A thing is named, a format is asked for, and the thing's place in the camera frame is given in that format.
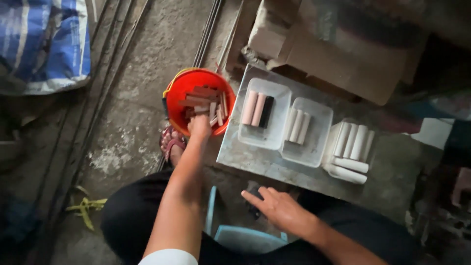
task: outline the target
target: gray table surface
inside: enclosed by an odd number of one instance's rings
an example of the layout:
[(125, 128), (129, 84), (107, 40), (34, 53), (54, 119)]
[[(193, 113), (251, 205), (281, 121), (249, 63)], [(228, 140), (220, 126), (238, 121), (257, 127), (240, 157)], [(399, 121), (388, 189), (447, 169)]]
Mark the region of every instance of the gray table surface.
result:
[(343, 199), (379, 212), (398, 223), (404, 222), (421, 169), (417, 162), (422, 154), (419, 142), (401, 134), (377, 133), (373, 150), (376, 156), (364, 185), (332, 178), (321, 167), (311, 168), (284, 160), (277, 150), (247, 145), (237, 139), (247, 85), (254, 77), (288, 86), (292, 91), (292, 102), (297, 97), (304, 97), (331, 107), (334, 111), (332, 124), (346, 117), (374, 129), (380, 123), (378, 112), (368, 104), (351, 103), (248, 65), (216, 162)]

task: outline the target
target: blue plastic stool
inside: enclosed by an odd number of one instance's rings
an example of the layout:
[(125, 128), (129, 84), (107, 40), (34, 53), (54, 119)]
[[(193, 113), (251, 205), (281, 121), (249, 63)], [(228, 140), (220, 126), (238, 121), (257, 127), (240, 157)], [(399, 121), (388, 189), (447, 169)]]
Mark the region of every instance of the blue plastic stool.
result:
[[(208, 214), (204, 231), (211, 235), (214, 203), (216, 201), (216, 186), (211, 188), (208, 203)], [(222, 246), (241, 254), (264, 254), (288, 244), (286, 233), (281, 232), (281, 238), (257, 230), (232, 225), (220, 225), (214, 240)]]

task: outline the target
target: black pants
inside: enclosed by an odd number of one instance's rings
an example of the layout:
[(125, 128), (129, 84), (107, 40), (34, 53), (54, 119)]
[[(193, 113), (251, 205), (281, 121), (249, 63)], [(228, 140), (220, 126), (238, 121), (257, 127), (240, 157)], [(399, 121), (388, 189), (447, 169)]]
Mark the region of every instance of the black pants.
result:
[[(138, 264), (147, 245), (171, 171), (146, 176), (113, 194), (102, 210), (101, 229), (111, 249), (127, 264)], [(371, 211), (320, 193), (304, 190), (298, 202), (338, 232), (391, 265), (412, 264), (417, 244), (404, 227)], [(244, 256), (203, 232), (200, 265), (324, 265), (327, 258), (298, 240), (270, 253)]]

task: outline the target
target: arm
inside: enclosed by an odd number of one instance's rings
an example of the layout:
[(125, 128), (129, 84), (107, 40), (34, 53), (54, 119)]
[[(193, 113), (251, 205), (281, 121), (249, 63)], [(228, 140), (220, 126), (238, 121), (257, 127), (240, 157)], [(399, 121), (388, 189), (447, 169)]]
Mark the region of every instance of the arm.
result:
[(375, 254), (303, 209), (289, 194), (265, 187), (261, 187), (259, 193), (264, 200), (246, 191), (242, 191), (242, 196), (278, 228), (311, 243), (333, 264), (387, 265)]
[(163, 193), (144, 257), (176, 248), (199, 258), (202, 154), (211, 133), (208, 117), (195, 117), (188, 129), (192, 136)]

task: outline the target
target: red bucket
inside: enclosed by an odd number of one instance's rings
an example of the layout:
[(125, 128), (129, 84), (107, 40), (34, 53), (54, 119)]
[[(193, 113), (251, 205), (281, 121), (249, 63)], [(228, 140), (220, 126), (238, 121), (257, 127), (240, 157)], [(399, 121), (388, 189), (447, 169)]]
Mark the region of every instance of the red bucket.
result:
[[(222, 76), (202, 68), (184, 71), (175, 78), (173, 84), (170, 83), (167, 86), (167, 90), (169, 88), (170, 90), (167, 92), (165, 97), (167, 98), (170, 124), (186, 136), (190, 136), (190, 132), (188, 131), (188, 124), (183, 117), (183, 106), (180, 106), (178, 101), (185, 99), (185, 92), (193, 91), (195, 86), (204, 85), (217, 87), (219, 90), (226, 92), (227, 110), (229, 112), (228, 117), (232, 113), (236, 96), (234, 95), (229, 83)], [(227, 118), (224, 125), (219, 126), (217, 129), (213, 129), (212, 136), (224, 134), (228, 124), (229, 118)]]

